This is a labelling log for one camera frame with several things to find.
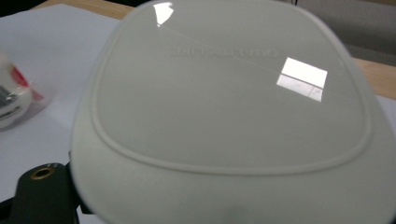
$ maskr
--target glossy lid surface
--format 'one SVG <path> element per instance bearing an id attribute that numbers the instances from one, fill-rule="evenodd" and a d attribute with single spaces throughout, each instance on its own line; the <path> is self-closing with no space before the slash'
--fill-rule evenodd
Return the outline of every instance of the glossy lid surface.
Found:
<path id="1" fill-rule="evenodd" d="M 279 3 L 210 5 L 147 5 L 113 36 L 92 88 L 109 150 L 252 175 L 330 167 L 366 148 L 361 74 L 321 23 Z"/>

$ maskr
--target white plastic case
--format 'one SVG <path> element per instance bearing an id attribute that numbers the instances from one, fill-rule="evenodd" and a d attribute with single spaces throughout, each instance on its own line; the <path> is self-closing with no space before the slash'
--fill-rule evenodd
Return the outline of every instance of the white plastic case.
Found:
<path id="1" fill-rule="evenodd" d="M 363 74 L 309 13 L 157 1 L 108 41 L 71 164 L 109 223 L 389 223 L 395 148 Z"/>

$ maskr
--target black object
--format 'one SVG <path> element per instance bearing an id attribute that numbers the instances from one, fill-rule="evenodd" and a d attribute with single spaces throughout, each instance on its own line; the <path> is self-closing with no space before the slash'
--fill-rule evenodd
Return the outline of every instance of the black object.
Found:
<path id="1" fill-rule="evenodd" d="M 0 224 L 78 224 L 81 204 L 91 214 L 74 188 L 69 164 L 45 164 L 23 174 L 15 197 L 0 203 Z"/>
<path id="2" fill-rule="evenodd" d="M 149 0 L 107 0 L 108 2 L 118 3 L 130 7 L 138 7 Z"/>
<path id="3" fill-rule="evenodd" d="M 0 17 L 29 10 L 45 0 L 0 0 Z"/>

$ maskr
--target wooden surface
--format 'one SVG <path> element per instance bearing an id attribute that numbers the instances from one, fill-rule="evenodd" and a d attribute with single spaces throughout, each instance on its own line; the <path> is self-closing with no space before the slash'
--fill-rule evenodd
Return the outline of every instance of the wooden surface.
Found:
<path id="1" fill-rule="evenodd" d="M 103 0 L 48 0 L 35 8 L 57 4 L 66 4 L 72 7 L 83 8 L 119 20 L 133 10 L 132 7 Z M 396 67 L 360 59 L 355 59 L 355 61 L 366 75 L 375 94 L 396 100 Z"/>
<path id="2" fill-rule="evenodd" d="M 103 0 L 49 0 L 34 8 L 49 7 L 57 4 L 83 8 L 118 20 L 124 18 L 126 14 L 134 9 L 133 7 L 127 7 Z"/>

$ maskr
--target rounded square lid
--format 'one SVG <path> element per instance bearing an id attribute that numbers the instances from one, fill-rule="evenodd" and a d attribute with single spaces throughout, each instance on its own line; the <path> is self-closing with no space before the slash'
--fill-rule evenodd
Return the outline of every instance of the rounded square lid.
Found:
<path id="1" fill-rule="evenodd" d="M 361 73 L 331 32 L 279 3 L 157 2 L 112 36 L 93 125 L 110 150 L 154 165 L 284 174 L 367 146 Z"/>

